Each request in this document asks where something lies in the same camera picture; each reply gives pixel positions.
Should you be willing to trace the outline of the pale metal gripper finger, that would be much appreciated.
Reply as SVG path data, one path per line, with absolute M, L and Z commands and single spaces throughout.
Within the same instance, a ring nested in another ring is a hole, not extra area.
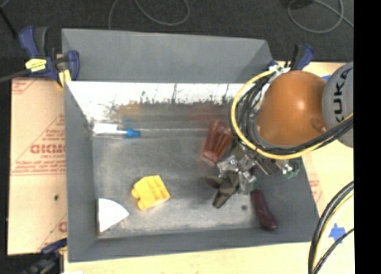
M 243 194 L 249 194 L 257 188 L 256 167 L 239 172 L 239 188 Z
M 218 176 L 224 179 L 231 173 L 237 173 L 239 171 L 239 164 L 234 155 L 229 155 L 217 163 L 217 168 L 219 170 Z

